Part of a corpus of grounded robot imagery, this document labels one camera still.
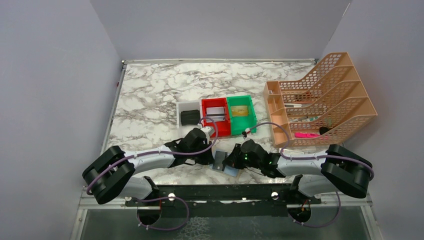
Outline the beige card holder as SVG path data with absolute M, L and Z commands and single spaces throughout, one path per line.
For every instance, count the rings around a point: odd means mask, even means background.
M 213 166 L 213 164 L 210 164 L 209 165 L 209 168 L 211 170 L 213 170 L 212 169 L 212 166 Z M 241 174 L 241 170 L 240 169 L 232 168 L 232 167 L 228 167 L 228 166 L 227 167 L 225 166 L 224 171 L 216 171 L 216 170 L 213 170 L 213 171 L 215 171 L 215 172 L 217 172 L 219 174 L 224 174 L 224 175 L 233 177 L 233 178 L 239 178 L 240 177 L 240 174 Z

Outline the green plastic bin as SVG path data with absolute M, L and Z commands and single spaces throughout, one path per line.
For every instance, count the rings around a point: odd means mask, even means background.
M 241 135 L 246 128 L 253 127 L 257 124 L 257 116 L 254 109 L 252 97 L 250 95 L 228 96 L 226 98 L 229 119 L 231 124 L 231 135 Z M 244 117 L 233 117 L 231 106 L 246 105 L 249 109 L 249 115 Z

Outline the gold credit card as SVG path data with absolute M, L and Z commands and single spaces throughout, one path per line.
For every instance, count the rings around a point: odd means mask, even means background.
M 230 107 L 233 117 L 247 117 L 249 115 L 249 107 L 247 105 L 233 105 Z

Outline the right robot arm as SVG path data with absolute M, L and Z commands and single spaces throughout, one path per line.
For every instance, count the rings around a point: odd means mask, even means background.
M 369 161 L 337 144 L 324 151 L 293 156 L 267 152 L 247 139 L 237 143 L 222 163 L 235 169 L 255 168 L 272 179 L 299 176 L 298 184 L 288 190 L 289 199 L 296 204 L 317 194 L 336 191 L 363 199 L 374 177 Z

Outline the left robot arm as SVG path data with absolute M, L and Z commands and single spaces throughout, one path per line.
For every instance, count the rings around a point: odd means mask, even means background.
M 117 197 L 131 197 L 144 205 L 152 205 L 157 200 L 154 182 L 147 176 L 135 175 L 187 165 L 190 160 L 200 165 L 212 164 L 214 141 L 210 138 L 214 134 L 211 126 L 193 128 L 183 138 L 133 154 L 126 154 L 117 145 L 109 147 L 83 171 L 86 193 L 94 196 L 100 205 Z

